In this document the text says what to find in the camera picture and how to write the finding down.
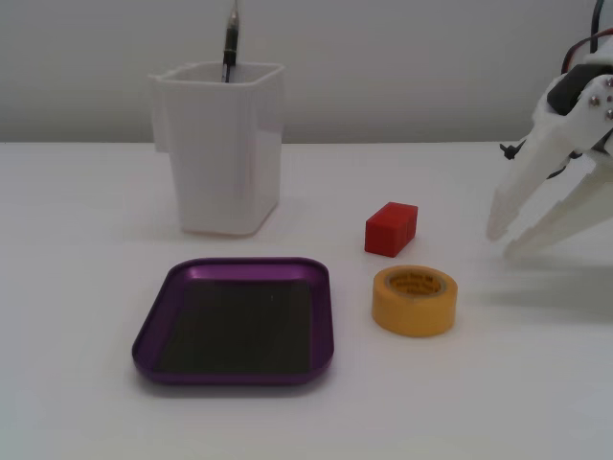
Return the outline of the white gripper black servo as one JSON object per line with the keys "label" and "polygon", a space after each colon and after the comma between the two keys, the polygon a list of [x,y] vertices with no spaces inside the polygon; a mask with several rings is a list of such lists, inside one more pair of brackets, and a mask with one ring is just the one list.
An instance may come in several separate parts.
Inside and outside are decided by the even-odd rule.
{"label": "white gripper black servo", "polygon": [[580,45],[562,61],[561,76],[539,99],[533,130],[494,191],[486,229],[500,240],[536,189],[569,153],[595,162],[592,172],[505,249],[507,258],[534,254],[612,218],[612,46],[602,45],[580,64]]}

